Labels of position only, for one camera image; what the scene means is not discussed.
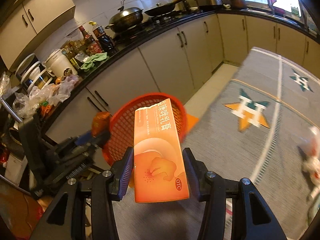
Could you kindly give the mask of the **orange medicine box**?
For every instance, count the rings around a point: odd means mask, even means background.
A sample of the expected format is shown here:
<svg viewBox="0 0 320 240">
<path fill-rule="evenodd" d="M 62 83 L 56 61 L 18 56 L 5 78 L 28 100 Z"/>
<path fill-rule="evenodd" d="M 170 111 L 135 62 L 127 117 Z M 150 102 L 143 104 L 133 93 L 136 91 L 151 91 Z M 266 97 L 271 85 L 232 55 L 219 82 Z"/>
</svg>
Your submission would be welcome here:
<svg viewBox="0 0 320 240">
<path fill-rule="evenodd" d="M 169 98 L 135 111 L 133 174 L 137 203 L 189 198 L 180 139 Z"/>
</svg>

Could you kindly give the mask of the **beige lower kitchen cabinets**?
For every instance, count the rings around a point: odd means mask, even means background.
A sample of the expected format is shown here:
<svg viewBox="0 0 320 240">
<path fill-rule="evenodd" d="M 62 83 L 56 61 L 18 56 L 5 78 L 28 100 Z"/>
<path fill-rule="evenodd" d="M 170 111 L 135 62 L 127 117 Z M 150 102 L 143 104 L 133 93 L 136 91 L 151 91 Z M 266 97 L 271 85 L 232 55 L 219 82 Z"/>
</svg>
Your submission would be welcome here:
<svg viewBox="0 0 320 240">
<path fill-rule="evenodd" d="M 172 22 L 87 73 L 42 127 L 55 141 L 89 129 L 99 110 L 115 113 L 137 96 L 162 92 L 187 102 L 222 63 L 240 65 L 252 47 L 277 53 L 319 76 L 319 37 L 266 16 L 219 13 Z"/>
</svg>

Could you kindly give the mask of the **beige kitchen cabinets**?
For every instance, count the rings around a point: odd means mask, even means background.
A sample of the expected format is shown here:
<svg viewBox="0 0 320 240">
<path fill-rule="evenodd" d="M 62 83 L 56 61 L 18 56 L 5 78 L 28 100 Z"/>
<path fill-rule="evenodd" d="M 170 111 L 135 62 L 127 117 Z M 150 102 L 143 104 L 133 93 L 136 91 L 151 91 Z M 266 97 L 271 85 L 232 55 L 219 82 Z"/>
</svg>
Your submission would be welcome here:
<svg viewBox="0 0 320 240">
<path fill-rule="evenodd" d="M 73 19 L 73 0 L 20 0 L 1 25 L 1 58 L 8 70 L 17 68 L 48 36 Z"/>
<path fill-rule="evenodd" d="M 187 102 L 222 63 L 240 65 L 252 47 L 277 53 L 319 76 L 319 37 L 266 16 L 219 13 L 172 22 L 87 73 L 42 127 L 55 141 L 89 129 L 99 110 L 115 113 L 137 96 L 162 92 Z"/>
</svg>

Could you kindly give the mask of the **beige upper kitchen cabinets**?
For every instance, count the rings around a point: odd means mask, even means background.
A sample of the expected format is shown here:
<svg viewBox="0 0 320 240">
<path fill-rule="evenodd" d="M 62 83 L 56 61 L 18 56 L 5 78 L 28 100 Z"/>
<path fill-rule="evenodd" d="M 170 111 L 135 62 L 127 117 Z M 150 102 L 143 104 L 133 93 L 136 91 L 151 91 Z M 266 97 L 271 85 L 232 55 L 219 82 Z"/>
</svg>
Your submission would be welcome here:
<svg viewBox="0 0 320 240">
<path fill-rule="evenodd" d="M 8 70 L 17 68 L 48 36 L 73 19 L 73 0 L 20 0 L 1 25 L 1 58 Z"/>
</svg>

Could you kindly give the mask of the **red mesh waste basket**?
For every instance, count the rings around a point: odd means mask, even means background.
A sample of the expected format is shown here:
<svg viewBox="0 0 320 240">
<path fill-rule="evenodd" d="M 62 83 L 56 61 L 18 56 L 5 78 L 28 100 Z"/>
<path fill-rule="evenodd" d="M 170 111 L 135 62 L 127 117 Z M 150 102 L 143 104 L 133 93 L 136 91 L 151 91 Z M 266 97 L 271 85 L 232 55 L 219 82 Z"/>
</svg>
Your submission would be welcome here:
<svg viewBox="0 0 320 240">
<path fill-rule="evenodd" d="M 112 116 L 109 125 L 111 137 L 102 150 L 108 165 L 122 159 L 126 149 L 133 146 L 135 110 L 152 106 L 167 98 L 171 101 L 180 142 L 184 140 L 187 133 L 187 113 L 182 103 L 176 97 L 165 93 L 144 94 L 123 105 Z"/>
</svg>

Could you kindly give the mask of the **grey patterned tablecloth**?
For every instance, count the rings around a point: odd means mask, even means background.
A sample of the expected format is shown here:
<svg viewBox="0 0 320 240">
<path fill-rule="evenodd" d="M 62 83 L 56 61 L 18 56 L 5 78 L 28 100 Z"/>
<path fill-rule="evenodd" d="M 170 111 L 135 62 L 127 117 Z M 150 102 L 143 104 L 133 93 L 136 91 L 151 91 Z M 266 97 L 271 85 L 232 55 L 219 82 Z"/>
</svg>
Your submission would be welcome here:
<svg viewBox="0 0 320 240">
<path fill-rule="evenodd" d="M 254 48 L 222 93 L 187 135 L 181 150 L 224 179 L 248 178 L 278 220 L 286 239 L 318 239 L 311 217 L 312 182 L 299 146 L 319 127 L 319 81 L 280 55 Z M 188 183 L 189 198 L 137 203 L 135 188 L 114 206 L 120 239 L 199 239 L 205 202 Z M 226 200 L 223 239 L 231 238 Z"/>
</svg>

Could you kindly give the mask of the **white electric cooker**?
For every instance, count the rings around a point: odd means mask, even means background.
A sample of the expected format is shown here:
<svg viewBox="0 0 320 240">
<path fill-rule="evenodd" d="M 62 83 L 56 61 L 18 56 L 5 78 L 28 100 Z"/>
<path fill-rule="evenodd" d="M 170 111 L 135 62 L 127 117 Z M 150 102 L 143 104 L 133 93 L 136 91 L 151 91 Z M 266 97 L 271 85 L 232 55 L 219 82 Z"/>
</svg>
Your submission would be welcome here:
<svg viewBox="0 0 320 240">
<path fill-rule="evenodd" d="M 62 53 L 61 49 L 54 50 L 43 62 L 46 70 L 55 75 L 56 77 L 64 76 L 67 70 L 71 70 L 73 75 L 77 75 L 78 72 L 73 67 L 69 59 Z"/>
</svg>

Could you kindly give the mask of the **green cloth on counter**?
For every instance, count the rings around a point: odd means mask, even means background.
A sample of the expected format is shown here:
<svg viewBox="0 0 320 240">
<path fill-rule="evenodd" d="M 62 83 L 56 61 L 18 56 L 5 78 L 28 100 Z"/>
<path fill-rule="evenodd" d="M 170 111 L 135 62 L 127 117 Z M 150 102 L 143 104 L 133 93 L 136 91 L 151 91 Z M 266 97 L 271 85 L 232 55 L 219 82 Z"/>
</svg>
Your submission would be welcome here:
<svg viewBox="0 0 320 240">
<path fill-rule="evenodd" d="M 80 67 L 80 69 L 84 72 L 89 71 L 90 69 L 94 68 L 97 64 L 105 61 L 109 58 L 107 53 L 97 53 L 90 56 L 84 64 Z"/>
</svg>

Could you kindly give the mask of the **dark soy sauce bottle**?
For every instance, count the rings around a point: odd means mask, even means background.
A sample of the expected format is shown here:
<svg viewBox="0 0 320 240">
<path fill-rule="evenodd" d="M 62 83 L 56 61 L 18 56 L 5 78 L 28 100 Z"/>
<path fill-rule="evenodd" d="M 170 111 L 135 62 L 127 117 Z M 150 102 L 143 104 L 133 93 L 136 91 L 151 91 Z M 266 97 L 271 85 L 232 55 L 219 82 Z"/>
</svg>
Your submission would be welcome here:
<svg viewBox="0 0 320 240">
<path fill-rule="evenodd" d="M 103 27 L 93 21 L 90 21 L 89 24 L 92 26 L 93 34 L 96 36 L 97 40 L 99 41 L 103 51 L 106 52 L 109 57 L 116 54 L 117 49 L 115 47 L 115 44 L 112 38 L 110 38 L 105 33 Z"/>
</svg>

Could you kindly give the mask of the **steel lidded wok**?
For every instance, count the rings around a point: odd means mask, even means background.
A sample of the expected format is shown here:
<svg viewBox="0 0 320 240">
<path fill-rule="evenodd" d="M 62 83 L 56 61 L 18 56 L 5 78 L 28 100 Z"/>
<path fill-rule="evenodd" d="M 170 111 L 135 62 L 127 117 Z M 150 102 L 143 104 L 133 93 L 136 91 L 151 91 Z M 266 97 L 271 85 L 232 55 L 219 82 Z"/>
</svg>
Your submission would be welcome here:
<svg viewBox="0 0 320 240">
<path fill-rule="evenodd" d="M 121 1 L 118 13 L 111 17 L 105 29 L 111 29 L 114 33 L 122 33 L 140 23 L 143 20 L 143 10 L 138 7 L 125 9 L 125 1 Z"/>
</svg>

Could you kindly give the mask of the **black frying pan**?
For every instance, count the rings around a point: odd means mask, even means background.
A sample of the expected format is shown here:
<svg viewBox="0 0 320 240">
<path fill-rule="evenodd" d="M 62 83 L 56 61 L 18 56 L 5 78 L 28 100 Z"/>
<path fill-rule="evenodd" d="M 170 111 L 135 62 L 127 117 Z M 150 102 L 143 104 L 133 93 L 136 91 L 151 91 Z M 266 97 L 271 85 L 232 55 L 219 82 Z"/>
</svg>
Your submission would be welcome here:
<svg viewBox="0 0 320 240">
<path fill-rule="evenodd" d="M 182 0 L 173 0 L 170 3 L 159 5 L 152 9 L 146 10 L 144 13 L 150 17 L 161 16 L 172 12 L 175 9 L 175 5 L 181 1 Z"/>
</svg>

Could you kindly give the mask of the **silver rice cooker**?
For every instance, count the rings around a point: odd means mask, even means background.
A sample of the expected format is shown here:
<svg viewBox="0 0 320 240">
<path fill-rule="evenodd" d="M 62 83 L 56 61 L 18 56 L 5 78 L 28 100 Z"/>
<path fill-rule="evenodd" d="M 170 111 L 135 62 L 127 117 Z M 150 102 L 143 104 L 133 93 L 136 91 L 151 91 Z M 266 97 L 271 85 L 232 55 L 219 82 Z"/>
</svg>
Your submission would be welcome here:
<svg viewBox="0 0 320 240">
<path fill-rule="evenodd" d="M 223 8 L 222 0 L 195 0 L 200 10 L 217 10 Z"/>
</svg>

